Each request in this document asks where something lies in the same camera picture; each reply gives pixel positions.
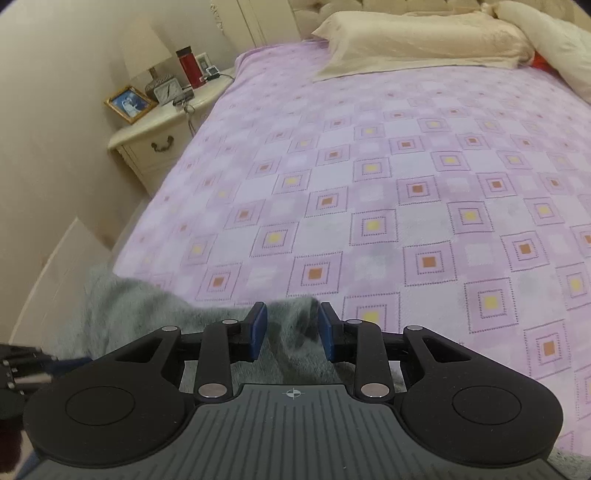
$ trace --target red thermos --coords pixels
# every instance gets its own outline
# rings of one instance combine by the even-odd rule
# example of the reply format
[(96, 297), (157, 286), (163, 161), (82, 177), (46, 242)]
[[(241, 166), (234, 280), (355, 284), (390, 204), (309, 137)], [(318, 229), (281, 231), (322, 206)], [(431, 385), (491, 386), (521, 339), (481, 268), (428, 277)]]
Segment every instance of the red thermos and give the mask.
[(199, 65), (197, 65), (197, 60), (195, 60), (195, 55), (193, 55), (191, 47), (177, 50), (177, 57), (183, 66), (183, 70), (185, 71), (189, 82), (191, 82), (191, 87), (195, 89), (205, 84), (205, 82), (201, 80), (203, 73), (199, 70)]

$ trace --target gray grip surface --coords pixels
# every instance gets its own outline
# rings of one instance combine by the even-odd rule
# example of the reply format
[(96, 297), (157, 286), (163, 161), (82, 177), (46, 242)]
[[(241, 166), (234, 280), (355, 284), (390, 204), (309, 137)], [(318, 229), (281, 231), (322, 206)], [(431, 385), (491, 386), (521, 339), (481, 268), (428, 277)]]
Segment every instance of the gray grip surface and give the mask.
[(161, 451), (109, 469), (42, 462), (27, 480), (558, 480), (543, 460), (480, 469), (440, 459), (392, 411), (342, 385), (245, 385), (230, 402), (197, 409)]

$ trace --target checkered pattern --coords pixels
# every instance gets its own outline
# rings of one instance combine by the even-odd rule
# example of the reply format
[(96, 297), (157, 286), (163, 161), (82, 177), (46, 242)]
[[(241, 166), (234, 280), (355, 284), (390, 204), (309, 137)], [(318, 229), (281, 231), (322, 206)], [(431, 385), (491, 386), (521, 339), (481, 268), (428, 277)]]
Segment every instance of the checkered pattern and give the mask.
[(115, 272), (196, 306), (314, 295), (424, 325), (543, 382), (590, 454), (589, 106), (531, 68), (312, 82), (328, 56), (238, 60)]

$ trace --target lampshade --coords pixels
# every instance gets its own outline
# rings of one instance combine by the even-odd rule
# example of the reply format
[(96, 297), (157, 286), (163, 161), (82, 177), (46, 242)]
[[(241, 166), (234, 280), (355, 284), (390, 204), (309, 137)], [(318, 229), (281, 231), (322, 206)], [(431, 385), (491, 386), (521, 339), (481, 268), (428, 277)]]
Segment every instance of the lampshade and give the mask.
[(172, 55), (147, 18), (136, 18), (129, 23), (119, 40), (129, 78), (137, 77)]

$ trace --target photo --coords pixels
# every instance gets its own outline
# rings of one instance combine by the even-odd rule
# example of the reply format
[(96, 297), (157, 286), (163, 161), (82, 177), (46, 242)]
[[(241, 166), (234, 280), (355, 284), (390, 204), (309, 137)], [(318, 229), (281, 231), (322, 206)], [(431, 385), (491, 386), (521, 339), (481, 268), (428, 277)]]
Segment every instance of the photo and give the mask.
[(105, 103), (130, 124), (140, 119), (155, 107), (153, 101), (149, 100), (132, 86), (125, 87), (106, 100)]

